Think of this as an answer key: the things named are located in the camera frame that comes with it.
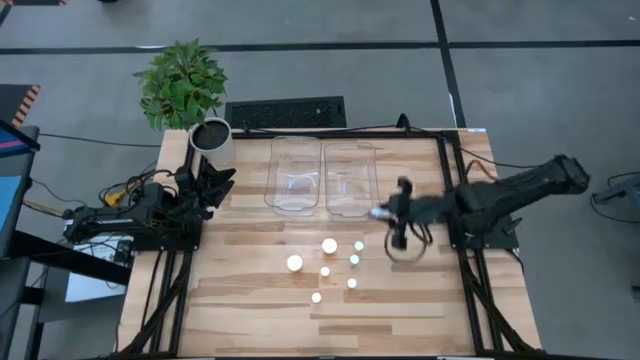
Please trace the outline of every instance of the white ping pong ball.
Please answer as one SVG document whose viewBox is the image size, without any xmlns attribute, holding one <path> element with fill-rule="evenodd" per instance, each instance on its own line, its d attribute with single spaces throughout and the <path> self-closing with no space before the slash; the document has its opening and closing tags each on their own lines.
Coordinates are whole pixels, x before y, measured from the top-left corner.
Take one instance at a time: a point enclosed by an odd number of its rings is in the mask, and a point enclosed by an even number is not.
<svg viewBox="0 0 640 360">
<path fill-rule="evenodd" d="M 287 259 L 287 266 L 291 271 L 298 271 L 302 269 L 302 258 L 299 255 L 291 255 Z"/>
<path fill-rule="evenodd" d="M 332 238 L 327 238 L 322 242 L 322 250 L 325 254 L 331 255 L 338 250 L 338 243 Z"/>
</svg>

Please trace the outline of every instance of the transparent plastic bin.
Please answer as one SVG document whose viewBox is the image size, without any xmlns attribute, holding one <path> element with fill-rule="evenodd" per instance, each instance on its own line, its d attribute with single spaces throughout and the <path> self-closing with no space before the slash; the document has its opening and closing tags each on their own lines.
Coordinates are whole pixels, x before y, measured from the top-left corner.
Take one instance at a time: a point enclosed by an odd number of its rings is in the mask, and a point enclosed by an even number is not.
<svg viewBox="0 0 640 360">
<path fill-rule="evenodd" d="M 309 137 L 277 137 L 264 201 L 279 215 L 309 216 L 318 204 L 322 144 Z"/>
<path fill-rule="evenodd" d="M 379 202 L 376 148 L 369 143 L 325 146 L 327 210 L 335 221 L 367 220 Z"/>
</svg>

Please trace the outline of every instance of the wooden tabletop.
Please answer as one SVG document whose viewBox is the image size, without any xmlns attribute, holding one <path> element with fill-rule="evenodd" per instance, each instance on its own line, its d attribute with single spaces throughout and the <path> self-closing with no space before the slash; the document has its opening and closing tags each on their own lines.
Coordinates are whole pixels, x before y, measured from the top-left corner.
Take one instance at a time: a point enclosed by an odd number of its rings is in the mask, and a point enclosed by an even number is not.
<svg viewBox="0 0 640 360">
<path fill-rule="evenodd" d="M 460 130 L 462 146 L 491 158 L 485 132 Z M 345 140 L 323 140 L 323 144 Z M 430 139 L 373 140 L 379 195 L 396 191 L 398 176 L 414 182 L 414 194 L 441 194 L 444 182 L 436 142 Z M 234 140 L 236 185 L 213 220 L 205 222 L 194 254 L 180 341 L 180 356 L 437 355 L 472 354 L 457 255 L 446 227 L 431 226 L 434 244 L 416 264 L 393 264 L 385 255 L 386 226 L 331 222 L 320 202 L 309 217 L 283 217 L 264 202 L 270 140 Z M 165 133 L 158 169 L 182 165 L 187 133 Z M 455 173 L 450 151 L 449 159 Z M 495 168 L 487 169 L 495 174 Z M 470 180 L 483 178 L 471 172 Z M 160 175 L 156 181 L 171 184 Z M 323 255 L 321 242 L 337 240 L 337 254 Z M 353 244 L 364 241 L 360 264 L 349 266 Z M 417 246 L 415 239 L 409 239 Z M 286 260 L 298 254 L 303 269 L 291 273 Z M 119 337 L 121 347 L 140 329 L 151 271 L 157 253 L 136 257 Z M 532 346 L 539 339 L 519 264 L 505 251 L 487 250 L 487 266 L 497 306 Z M 181 262 L 177 261 L 176 270 Z M 160 288 L 161 261 L 152 295 Z M 322 278 L 319 269 L 329 266 Z M 355 278 L 356 289 L 346 281 Z M 313 304 L 311 295 L 322 294 Z M 486 316 L 479 305 L 485 346 L 491 348 Z M 161 349 L 168 348 L 172 312 L 165 321 Z"/>
</svg>

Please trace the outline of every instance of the black cable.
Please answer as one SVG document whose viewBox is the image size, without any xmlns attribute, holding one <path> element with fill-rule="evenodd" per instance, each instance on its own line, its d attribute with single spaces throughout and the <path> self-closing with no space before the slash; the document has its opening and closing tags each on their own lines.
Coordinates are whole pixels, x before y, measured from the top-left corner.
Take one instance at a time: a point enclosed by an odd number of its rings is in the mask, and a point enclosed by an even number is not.
<svg viewBox="0 0 640 360">
<path fill-rule="evenodd" d="M 389 257 L 389 259 L 391 259 L 392 262 L 397 263 L 397 264 L 399 264 L 399 263 L 415 263 L 415 262 L 420 261 L 420 259 L 422 259 L 422 257 L 424 256 L 424 253 L 427 251 L 427 245 L 433 243 L 433 236 L 431 235 L 431 231 L 429 231 L 428 227 L 425 227 L 422 224 L 417 224 L 418 228 L 420 229 L 420 231 L 422 233 L 422 235 L 420 235 L 416 231 L 413 223 L 409 223 L 408 225 L 409 225 L 409 228 L 411 229 L 411 232 L 422 243 L 422 248 L 420 249 L 420 253 L 418 253 L 418 255 L 416 255 L 416 256 L 414 256 L 413 258 L 410 258 L 410 259 L 399 259 L 399 258 L 391 255 L 391 252 L 389 251 L 389 242 L 391 240 L 392 232 L 395 229 L 390 227 L 389 230 L 387 231 L 387 235 L 385 235 L 385 238 L 384 238 L 384 252 L 385 252 L 385 254 L 387 254 L 387 256 Z"/>
<path fill-rule="evenodd" d="M 45 215 L 49 215 L 49 216 L 53 216 L 53 217 L 56 217 L 56 218 L 62 219 L 62 216 L 61 216 L 61 215 L 54 214 L 54 213 L 49 212 L 49 211 L 46 211 L 46 210 L 42 210 L 42 209 L 35 208 L 35 207 L 33 207 L 33 206 L 29 205 L 29 204 L 22 203 L 22 205 L 24 205 L 24 206 L 28 207 L 29 209 L 31 209 L 31 210 L 33 210 L 33 211 L 37 211 L 37 212 L 42 213 L 42 214 L 45 214 Z"/>
<path fill-rule="evenodd" d="M 380 129 L 380 128 L 395 128 L 395 125 L 374 125 L 374 126 L 363 126 L 363 127 L 357 127 L 357 128 L 350 128 L 350 129 L 335 129 L 335 130 L 322 130 L 322 131 L 314 131 L 316 133 L 322 133 L 322 134 L 326 134 L 326 133 L 344 133 L 344 132 L 351 132 L 351 131 L 359 131 L 359 130 L 370 130 L 370 129 Z M 431 132 L 429 130 L 425 130 L 425 129 L 421 129 L 418 127 L 410 127 L 410 129 L 412 130 L 416 130 L 416 131 L 421 131 L 421 132 Z M 286 133 L 286 131 L 277 131 L 277 130 L 267 130 L 267 129 L 260 129 L 260 128 L 254 128 L 254 129 L 248 129 L 249 131 L 260 131 L 260 132 L 265 132 L 265 133 L 272 133 L 272 134 L 278 134 L 278 133 Z M 507 163 L 499 163 L 493 160 L 489 160 L 485 157 L 482 157 L 472 151 L 469 151 L 463 147 L 460 147 L 460 150 L 463 152 L 466 152 L 467 154 L 474 156 L 480 160 L 486 161 L 490 164 L 493 164 L 495 166 L 502 166 L 502 167 L 510 167 L 510 168 L 515 168 L 515 169 L 533 169 L 533 168 L 537 168 L 540 167 L 541 165 L 514 165 L 514 164 L 507 164 Z"/>
<path fill-rule="evenodd" d="M 62 238 L 62 239 L 58 240 L 58 241 L 56 242 L 56 244 L 60 244 L 61 242 L 65 241 L 65 240 L 66 240 L 65 238 Z M 0 259 L 0 260 L 2 260 L 2 261 L 9 261 L 9 260 L 11 260 L 11 259 L 10 259 L 10 258 L 5 258 L 5 259 Z M 44 269 L 44 270 L 42 270 L 42 273 L 40 274 L 40 276 L 38 276 L 38 278 L 37 278 L 33 283 L 31 283 L 31 285 L 29 285 L 29 287 L 34 287 L 34 286 L 38 283 L 38 281 L 40 281 L 40 280 L 41 280 L 41 279 L 42 279 L 42 278 L 43 278 L 43 277 L 44 277 L 48 272 L 49 272 L 49 266 L 45 267 L 45 269 Z M 2 318 L 3 318 L 3 317 L 4 317 L 4 316 L 5 316 L 5 315 L 6 315 L 6 314 L 7 314 L 7 313 L 8 313 L 8 312 L 9 312 L 9 311 L 14 307 L 14 306 L 16 306 L 16 305 L 18 305 L 18 304 L 20 304 L 20 299 L 18 299 L 18 300 L 16 300 L 16 301 L 14 301 L 11 305 L 7 306 L 7 308 L 6 308 L 6 309 L 4 309 L 4 310 L 2 311 L 2 313 L 0 313 L 0 320 L 2 320 Z"/>
<path fill-rule="evenodd" d="M 37 284 L 37 283 L 38 283 L 38 281 L 40 281 L 40 279 L 42 279 L 42 278 L 45 276 L 45 274 L 47 274 L 48 272 L 49 272 L 49 267 L 47 266 L 47 267 L 46 267 L 46 269 L 44 269 L 44 270 L 42 271 L 42 274 L 40 274 L 40 276 L 38 276 L 38 278 L 37 278 L 33 283 L 31 283 L 31 285 L 29 285 L 29 287 L 34 287 L 34 286 L 35 286 L 35 284 Z M 18 305 L 18 304 L 20 304 L 20 299 L 18 299 L 18 300 L 16 300 L 16 301 L 14 301 L 11 305 L 7 306 L 7 308 L 6 308 L 6 309 L 5 309 L 5 310 L 0 314 L 0 320 L 2 320 L 2 318 L 3 318 L 3 317 L 4 317 L 4 316 L 5 316 L 5 315 L 6 315 L 6 314 L 11 310 L 11 309 L 13 309 L 13 307 L 14 307 L 14 306 L 16 306 L 16 305 Z"/>
<path fill-rule="evenodd" d="M 510 167 L 510 168 L 514 168 L 514 169 L 534 169 L 534 168 L 542 166 L 542 165 L 514 165 L 514 164 L 507 164 L 507 163 L 499 163 L 499 162 L 496 162 L 496 161 L 489 160 L 489 159 L 487 159 L 485 157 L 482 157 L 482 156 L 480 156 L 480 155 L 478 155 L 478 154 L 476 154 L 474 152 L 471 152 L 471 151 L 469 151 L 469 150 L 467 150 L 467 149 L 465 149 L 463 147 L 460 147 L 460 150 L 462 152 L 466 152 L 467 154 L 469 154 L 471 156 L 477 157 L 478 159 L 480 159 L 482 161 L 486 161 L 489 164 L 493 164 L 495 166 Z"/>
<path fill-rule="evenodd" d="M 395 128 L 395 125 L 374 125 L 374 126 L 362 126 L 357 128 L 346 128 L 346 129 L 329 129 L 329 130 L 319 130 L 314 131 L 314 133 L 321 134 L 331 134 L 331 133 L 343 133 L 343 132 L 351 132 L 351 131 L 359 131 L 359 130 L 371 130 L 371 129 L 382 129 L 382 128 Z M 288 131 L 278 131 L 278 130 L 267 130 L 261 128 L 250 128 L 249 131 L 260 131 L 268 134 L 279 134 L 279 133 L 287 133 Z"/>
<path fill-rule="evenodd" d="M 595 203 L 595 194 L 592 194 L 591 197 L 589 198 L 589 204 L 591 205 L 591 209 L 593 209 L 593 211 L 602 216 L 605 219 L 609 219 L 609 220 L 613 220 L 613 221 L 617 221 L 617 222 L 621 222 L 621 223 L 625 223 L 625 224 L 640 224 L 640 220 L 627 220 L 627 219 L 618 219 L 618 218 L 614 218 L 611 217 L 609 215 L 605 215 L 603 213 L 601 213 L 600 211 L 598 211 L 598 209 L 596 209 L 596 203 Z"/>
<path fill-rule="evenodd" d="M 484 173 L 484 174 L 485 174 L 489 179 L 491 179 L 491 180 L 493 180 L 493 181 L 495 181 L 495 182 L 499 182 L 499 181 L 500 181 L 497 177 L 493 176 L 493 175 L 489 172 L 489 170 L 487 170 L 487 168 L 485 168 L 485 167 L 484 167 L 484 165 L 482 165 L 482 163 L 481 163 L 480 161 L 478 161 L 478 160 L 471 160 L 471 161 L 469 162 L 469 164 L 467 165 L 467 168 L 464 170 L 464 175 L 465 175 L 465 176 L 468 176 L 468 175 L 469 175 L 469 172 L 471 171 L 471 168 L 473 167 L 473 165 L 476 165 L 477 167 L 479 167 L 479 168 L 482 170 L 482 172 L 483 172 L 483 173 Z"/>
<path fill-rule="evenodd" d="M 82 201 L 82 200 L 76 200 L 76 199 L 63 199 L 63 198 L 61 198 L 60 196 L 56 195 L 56 194 L 53 192 L 53 190 L 51 190 L 51 188 L 49 188 L 49 186 L 47 186 L 47 184 L 43 183 L 42 181 L 38 181 L 38 180 L 36 180 L 36 179 L 34 179 L 34 178 L 31 178 L 31 181 L 33 181 L 34 183 L 36 183 L 36 184 L 38 184 L 38 185 L 40 185 L 40 186 L 44 187 L 44 188 L 45 188 L 45 190 L 47 190 L 47 191 L 49 192 L 49 194 L 51 194 L 51 196 L 53 196 L 54 198 L 56 198 L 56 199 L 58 199 L 58 200 L 60 200 L 60 201 L 62 201 L 62 202 L 67 202 L 67 203 L 70 203 L 70 202 L 77 202 L 77 203 L 80 203 L 80 204 L 82 204 L 82 205 L 84 205 L 84 206 L 87 206 L 87 207 L 88 207 L 87 203 L 86 203 L 86 202 L 84 202 L 84 201 Z"/>
<path fill-rule="evenodd" d="M 118 323 L 116 324 L 116 352 L 120 349 L 120 344 L 119 344 L 119 342 L 120 342 L 120 339 L 119 339 L 120 334 L 119 334 L 119 331 L 118 331 L 118 330 L 120 330 L 119 328 L 120 328 L 120 320 L 118 320 Z"/>
<path fill-rule="evenodd" d="M 144 174 L 148 168 L 150 168 L 151 166 L 155 165 L 158 163 L 158 160 L 153 161 L 151 164 L 147 165 L 144 167 L 144 169 L 142 169 L 142 171 L 140 172 L 140 175 Z"/>
<path fill-rule="evenodd" d="M 173 191 L 173 195 L 174 196 L 176 196 L 176 197 L 178 196 L 178 190 L 172 188 L 171 186 L 162 185 L 162 188 L 165 189 L 165 190 L 171 190 L 171 191 Z"/>
<path fill-rule="evenodd" d="M 518 263 L 520 263 L 520 268 L 522 269 L 522 273 L 524 274 L 524 264 L 522 263 L 522 259 L 520 259 L 520 256 L 518 256 L 518 254 L 516 254 L 516 252 L 513 249 L 504 249 L 509 255 L 511 255 L 514 259 L 516 259 L 516 261 Z"/>
<path fill-rule="evenodd" d="M 622 174 L 609 176 L 609 178 L 607 179 L 607 185 L 609 185 L 609 187 L 611 187 L 611 180 L 613 180 L 613 179 L 621 178 L 623 176 L 638 175 L 638 174 L 640 174 L 639 171 L 632 171 L 632 172 L 628 172 L 628 173 L 622 173 Z"/>
<path fill-rule="evenodd" d="M 411 127 L 412 130 L 416 130 L 416 131 L 422 131 L 422 132 L 430 132 L 429 130 L 425 130 L 425 129 L 421 129 L 421 128 L 417 128 L 417 127 Z M 447 139 L 446 137 L 444 138 L 444 141 L 448 142 L 449 144 L 452 144 L 452 142 Z M 499 163 L 497 161 L 493 161 L 493 160 L 489 160 L 483 156 L 480 156 L 476 153 L 474 153 L 473 151 L 467 150 L 465 148 L 463 148 L 462 146 L 460 146 L 460 150 L 462 152 L 465 152 L 473 157 L 476 157 L 482 161 L 486 161 L 489 164 L 493 164 L 495 166 L 502 166 L 502 167 L 510 167 L 510 168 L 514 168 L 514 169 L 533 169 L 533 168 L 537 168 L 540 167 L 542 165 L 514 165 L 514 164 L 507 164 L 507 163 Z"/>
<path fill-rule="evenodd" d="M 96 144 L 115 145 L 115 146 L 142 147 L 142 148 L 159 148 L 161 146 L 161 145 L 149 145 L 149 144 L 117 143 L 117 142 L 112 142 L 112 141 L 87 139 L 87 138 L 81 138 L 81 137 L 76 137 L 76 136 L 66 136 L 66 135 L 46 134 L 46 133 L 40 133 L 40 136 L 67 139 L 67 140 L 86 141 L 86 142 L 92 142 L 92 143 L 96 143 Z"/>
<path fill-rule="evenodd" d="M 142 322 L 140 322 L 140 331 L 144 328 L 144 322 L 147 319 L 147 311 L 149 310 L 149 301 L 151 299 L 151 292 L 153 291 L 153 283 L 156 281 L 156 272 L 158 271 L 158 264 L 160 264 L 160 258 L 162 257 L 162 251 L 158 251 L 156 262 L 153 264 L 153 272 L 151 273 L 151 281 L 149 284 L 149 291 L 147 292 L 147 301 L 144 303 L 144 311 L 142 312 Z"/>
<path fill-rule="evenodd" d="M 115 253 L 113 254 L 113 256 L 114 256 L 114 257 L 116 256 L 116 253 L 118 252 L 118 249 L 116 249 L 116 248 L 114 248 L 113 246 L 108 245 L 108 244 L 102 244 L 102 246 L 106 246 L 106 247 L 110 247 L 110 248 L 112 248 L 112 249 L 113 249 L 113 251 L 115 251 Z M 96 254 L 93 252 L 93 246 L 91 246 L 91 247 L 90 247 L 90 250 L 91 250 L 91 256 L 96 257 Z M 118 287 L 118 284 L 115 284 L 115 285 L 113 285 L 113 286 L 112 286 L 112 285 L 111 285 L 111 283 L 109 283 L 108 281 L 105 281 L 105 282 L 104 282 L 104 284 L 105 284 L 105 285 L 107 285 L 107 287 L 108 287 L 109 289 L 111 289 L 111 290 L 114 290 L 114 289 L 116 289 L 116 288 Z"/>
</svg>

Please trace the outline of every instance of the concrete floor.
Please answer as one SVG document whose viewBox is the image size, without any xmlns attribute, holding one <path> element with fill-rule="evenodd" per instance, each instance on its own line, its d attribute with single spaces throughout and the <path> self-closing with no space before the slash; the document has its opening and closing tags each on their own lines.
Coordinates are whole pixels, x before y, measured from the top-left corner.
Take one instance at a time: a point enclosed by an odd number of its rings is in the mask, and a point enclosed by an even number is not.
<svg viewBox="0 0 640 360">
<path fill-rule="evenodd" d="M 618 0 L 442 1 L 450 41 L 640 39 L 640 5 Z M 420 0 L 73 0 L 66 7 L 18 7 L 0 28 L 0 48 L 328 41 L 434 41 L 431 7 Z M 0 79 L 39 84 L 28 124 L 42 132 L 159 143 L 136 101 L 131 73 L 152 55 L 3 55 Z M 593 175 L 637 170 L 640 129 L 639 48 L 453 50 L 469 127 L 489 130 L 498 161 L 544 162 L 576 156 Z M 230 78 L 227 100 L 344 96 L 349 126 L 394 122 L 400 112 L 423 127 L 452 127 L 437 50 L 221 53 Z M 33 177 L 61 196 L 97 205 L 97 191 L 139 172 L 157 149 L 108 147 L 43 138 Z M 502 176 L 511 174 L 500 169 Z M 27 196 L 56 207 L 38 187 Z M 624 201 L 602 209 L 637 214 Z M 597 217 L 588 195 L 547 199 L 521 212 L 517 230 L 542 344 L 552 353 L 637 358 L 640 305 L 638 225 Z M 24 210 L 19 227 L 58 240 L 61 224 Z M 67 274 L 52 271 L 42 316 L 69 315 Z M 87 304 L 74 320 L 47 324 L 41 358 L 107 353 L 121 298 Z M 32 313 L 23 306 L 21 317 Z M 11 358 L 22 357 L 19 329 Z"/>
</svg>

